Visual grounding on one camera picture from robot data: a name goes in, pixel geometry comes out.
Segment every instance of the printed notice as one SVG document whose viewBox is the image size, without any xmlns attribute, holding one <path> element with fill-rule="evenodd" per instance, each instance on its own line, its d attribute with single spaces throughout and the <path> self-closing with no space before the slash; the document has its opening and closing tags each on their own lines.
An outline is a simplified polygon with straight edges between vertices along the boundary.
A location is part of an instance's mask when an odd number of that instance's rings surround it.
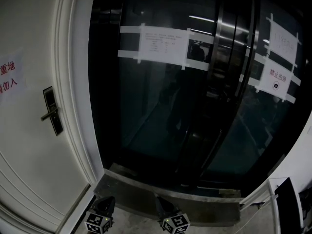
<svg viewBox="0 0 312 234">
<path fill-rule="evenodd" d="M 185 65 L 190 31 L 142 26 L 138 59 Z"/>
<path fill-rule="evenodd" d="M 271 21 L 270 44 L 269 49 L 294 64 L 297 55 L 298 40 L 295 36 Z"/>
<path fill-rule="evenodd" d="M 21 51 L 1 57 L 0 106 L 11 100 L 14 95 L 23 91 L 25 88 Z"/>
<path fill-rule="evenodd" d="M 278 63 L 266 59 L 259 86 L 256 89 L 285 99 L 292 78 L 291 71 Z"/>
</svg>

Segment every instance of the door lock plate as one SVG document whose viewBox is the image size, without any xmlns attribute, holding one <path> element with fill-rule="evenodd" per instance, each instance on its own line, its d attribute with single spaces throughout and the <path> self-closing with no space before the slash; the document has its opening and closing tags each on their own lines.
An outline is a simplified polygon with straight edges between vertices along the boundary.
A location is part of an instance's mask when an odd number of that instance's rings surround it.
<svg viewBox="0 0 312 234">
<path fill-rule="evenodd" d="M 55 102 L 53 88 L 49 87 L 43 91 L 45 104 L 48 109 L 48 113 L 41 117 L 41 121 L 50 118 L 54 132 L 56 136 L 58 136 L 61 132 L 63 132 L 62 123 L 59 119 L 59 109 Z"/>
</svg>

